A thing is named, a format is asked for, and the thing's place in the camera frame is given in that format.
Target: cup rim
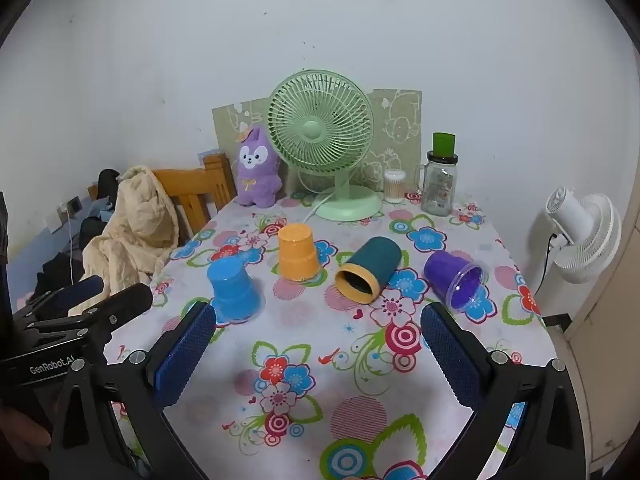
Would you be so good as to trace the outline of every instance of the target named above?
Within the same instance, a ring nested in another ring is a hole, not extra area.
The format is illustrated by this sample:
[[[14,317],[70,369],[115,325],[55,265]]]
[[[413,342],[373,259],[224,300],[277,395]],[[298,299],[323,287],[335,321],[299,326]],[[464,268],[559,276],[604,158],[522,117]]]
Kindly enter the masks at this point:
[[[470,270],[475,268],[480,269],[480,285],[482,285],[482,282],[484,282],[484,277],[488,274],[488,267],[483,262],[476,262],[476,261],[469,262],[464,267],[462,267],[462,269],[460,269],[458,273],[455,275],[453,280],[451,280],[451,283],[449,284],[449,288],[447,289],[447,294],[445,296],[445,304],[451,310],[454,310],[456,312],[463,311],[465,307],[469,304],[469,302],[473,300],[474,297],[472,296],[462,306],[459,306],[457,308],[454,307],[451,302],[451,300],[453,299],[453,293],[455,292],[456,287],[460,283],[460,280],[462,280],[462,277],[465,276],[466,273],[468,273]]]

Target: chair backrest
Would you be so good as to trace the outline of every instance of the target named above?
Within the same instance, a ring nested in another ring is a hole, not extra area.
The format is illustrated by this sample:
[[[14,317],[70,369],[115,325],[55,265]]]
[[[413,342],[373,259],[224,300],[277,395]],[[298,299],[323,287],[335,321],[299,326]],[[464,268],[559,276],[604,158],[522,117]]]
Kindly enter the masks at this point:
[[[154,170],[167,195],[176,197],[182,204],[194,235],[211,220],[203,195],[211,195],[218,211],[236,196],[226,155],[207,155],[203,162],[204,168],[197,170]]]

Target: screw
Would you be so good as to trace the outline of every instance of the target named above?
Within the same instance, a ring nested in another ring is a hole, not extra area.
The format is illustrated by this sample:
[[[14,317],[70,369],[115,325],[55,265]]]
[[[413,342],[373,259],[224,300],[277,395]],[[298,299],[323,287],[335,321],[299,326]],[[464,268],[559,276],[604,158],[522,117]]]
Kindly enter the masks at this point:
[[[504,352],[496,350],[495,352],[491,352],[491,359],[494,363],[503,365],[509,360],[509,357]]]
[[[144,361],[146,358],[146,354],[142,350],[136,350],[129,356],[129,361],[133,364],[137,365]]]
[[[76,359],[71,363],[71,369],[75,372],[79,372],[84,367],[84,359]]]
[[[566,370],[566,365],[560,359],[553,359],[551,365],[558,372],[564,372]]]

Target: stuffed animal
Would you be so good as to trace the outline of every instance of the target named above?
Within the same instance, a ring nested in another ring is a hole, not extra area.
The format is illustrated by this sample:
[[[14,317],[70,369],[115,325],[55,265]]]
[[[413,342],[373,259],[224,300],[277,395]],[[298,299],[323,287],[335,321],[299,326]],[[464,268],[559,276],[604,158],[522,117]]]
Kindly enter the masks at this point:
[[[267,139],[264,126],[253,126],[240,144],[236,178],[238,203],[260,208],[275,204],[276,193],[282,187],[279,165],[280,159]]]

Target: human hand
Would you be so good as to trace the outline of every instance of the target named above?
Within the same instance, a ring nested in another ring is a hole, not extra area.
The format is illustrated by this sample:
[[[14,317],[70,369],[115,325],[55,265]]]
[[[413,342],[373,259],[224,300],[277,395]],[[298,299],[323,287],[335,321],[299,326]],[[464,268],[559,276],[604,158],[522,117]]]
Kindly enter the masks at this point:
[[[25,462],[37,462],[33,448],[47,447],[51,443],[47,430],[24,413],[7,406],[0,406],[0,431],[16,455]]]

